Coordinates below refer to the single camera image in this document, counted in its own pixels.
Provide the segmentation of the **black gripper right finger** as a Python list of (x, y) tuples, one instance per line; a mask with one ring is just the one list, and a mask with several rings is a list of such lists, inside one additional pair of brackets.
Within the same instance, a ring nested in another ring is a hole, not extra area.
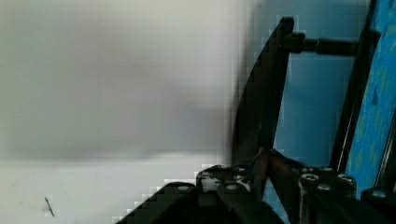
[(269, 150), (268, 175), (290, 224), (300, 222), (299, 178), (305, 168), (306, 164), (287, 158), (275, 149)]

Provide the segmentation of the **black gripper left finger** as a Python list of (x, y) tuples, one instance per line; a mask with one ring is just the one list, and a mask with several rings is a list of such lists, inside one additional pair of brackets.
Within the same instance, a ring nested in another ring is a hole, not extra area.
[(245, 162), (215, 165), (196, 176), (200, 224), (270, 224), (262, 201), (268, 156), (263, 148)]

